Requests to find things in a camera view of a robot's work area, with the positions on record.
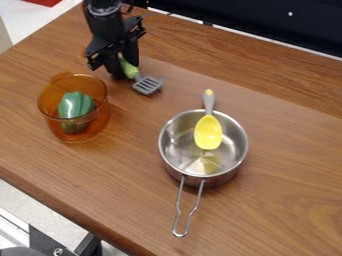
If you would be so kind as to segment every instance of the wire handle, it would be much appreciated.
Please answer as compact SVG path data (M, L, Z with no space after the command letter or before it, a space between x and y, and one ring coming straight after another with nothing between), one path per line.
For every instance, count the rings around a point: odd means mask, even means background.
M180 238L185 237L188 234L190 224L191 224L191 217L196 212L196 210L198 209L198 206L199 206L199 203L201 200L201 195L202 195L205 179L201 180L201 184L199 186L198 193L197 193L197 199L195 202L195 206L192 208L191 212L188 214L188 217L186 219L186 226L185 226L184 232L183 233L177 233L177 228L179 225L179 219L180 219L180 216L182 215L182 210L180 209L180 202L182 199L182 191L183 191L184 181L185 181L185 175L182 176L182 179L181 179L181 182L179 185L178 195L177 195L177 199L176 199L177 214L176 214L175 222L173 224L173 229L172 229L172 233L176 237L180 237Z

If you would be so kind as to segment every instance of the frying pan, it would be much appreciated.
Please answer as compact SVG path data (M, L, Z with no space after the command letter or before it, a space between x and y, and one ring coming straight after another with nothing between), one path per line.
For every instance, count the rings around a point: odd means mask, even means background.
M198 209L204 187L215 187L230 180L246 158L249 140L245 129L233 118L218 111L213 115L222 126L222 143L215 150L205 151L196 146L194 127L205 115L205 110L182 112L168 121L160 132L159 152L168 173L180 182L177 198L177 214L172 233L176 237L187 235L191 217ZM198 187L195 206L187 216L185 230L177 232L181 216L180 201L184 185Z

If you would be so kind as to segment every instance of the yellow spoon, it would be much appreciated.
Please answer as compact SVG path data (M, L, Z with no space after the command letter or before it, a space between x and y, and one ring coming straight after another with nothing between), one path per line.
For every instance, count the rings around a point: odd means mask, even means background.
M212 116L215 104L214 92L210 89L204 91L203 102L205 116L196 124L194 137L196 145L205 150L218 148L222 142L222 127L219 121Z

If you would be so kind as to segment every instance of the spatula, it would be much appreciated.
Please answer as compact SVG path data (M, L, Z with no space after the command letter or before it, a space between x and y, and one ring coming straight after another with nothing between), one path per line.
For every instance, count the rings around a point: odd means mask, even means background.
M152 76L142 77L139 69L124 58L120 59L122 69L129 79L135 79L132 88L144 95L151 95L163 87L163 80Z

